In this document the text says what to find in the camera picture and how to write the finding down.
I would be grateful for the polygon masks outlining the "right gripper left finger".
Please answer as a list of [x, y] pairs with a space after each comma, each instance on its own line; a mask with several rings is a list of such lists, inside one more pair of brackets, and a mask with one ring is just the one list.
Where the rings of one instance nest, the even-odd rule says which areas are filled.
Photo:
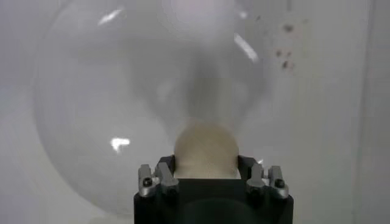
[[138, 169], [138, 195], [143, 198], [154, 197], [157, 191], [168, 195], [179, 191], [179, 180], [174, 177], [176, 170], [175, 156], [161, 157], [154, 172], [148, 164]]

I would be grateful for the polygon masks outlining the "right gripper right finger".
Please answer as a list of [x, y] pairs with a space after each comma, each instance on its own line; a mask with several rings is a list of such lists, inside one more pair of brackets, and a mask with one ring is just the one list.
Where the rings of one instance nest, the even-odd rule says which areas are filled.
[[280, 166], [265, 169], [261, 161], [255, 158], [238, 155], [238, 170], [244, 180], [249, 194], [268, 193], [272, 198], [288, 198], [289, 187], [286, 184]]

